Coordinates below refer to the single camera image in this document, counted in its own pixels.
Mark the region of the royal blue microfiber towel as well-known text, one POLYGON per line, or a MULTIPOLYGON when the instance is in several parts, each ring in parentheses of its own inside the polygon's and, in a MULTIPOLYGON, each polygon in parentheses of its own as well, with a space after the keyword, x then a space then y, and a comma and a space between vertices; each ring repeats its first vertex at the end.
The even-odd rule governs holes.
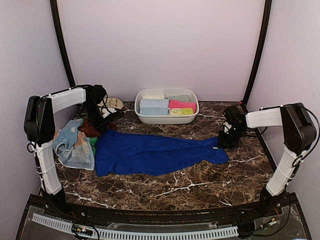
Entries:
POLYGON ((110 173, 161 176, 203 160, 215 165, 229 160, 217 137, 195 140, 109 129, 96 143, 95 171, 99 177, 110 173))

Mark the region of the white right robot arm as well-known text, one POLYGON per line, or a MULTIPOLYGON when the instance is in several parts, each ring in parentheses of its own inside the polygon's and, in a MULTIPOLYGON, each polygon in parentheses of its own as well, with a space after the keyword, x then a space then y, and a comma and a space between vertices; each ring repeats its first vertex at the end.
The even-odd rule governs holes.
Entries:
POLYGON ((271 198, 285 191, 295 178, 301 163, 317 146, 320 140, 320 122, 301 102, 265 107, 247 113, 232 105, 224 110, 223 115, 225 121, 218 132, 218 146, 223 149, 240 147, 241 139, 247 136, 248 129, 282 129, 283 153, 272 177, 260 194, 263 200, 255 205, 255 213, 266 217, 275 208, 271 198))

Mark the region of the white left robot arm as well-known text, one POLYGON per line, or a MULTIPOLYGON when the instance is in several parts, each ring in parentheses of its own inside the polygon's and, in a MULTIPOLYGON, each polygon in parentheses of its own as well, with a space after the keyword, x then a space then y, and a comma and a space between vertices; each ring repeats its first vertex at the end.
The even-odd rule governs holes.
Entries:
POLYGON ((89 122, 99 132, 107 128, 107 118, 98 104, 107 92, 102 85, 78 85, 43 96, 28 99, 24 118, 28 151, 34 154, 36 172, 41 188, 49 196, 62 196, 63 187, 59 180, 53 153, 53 138, 56 133, 54 115, 72 106, 86 105, 89 122))

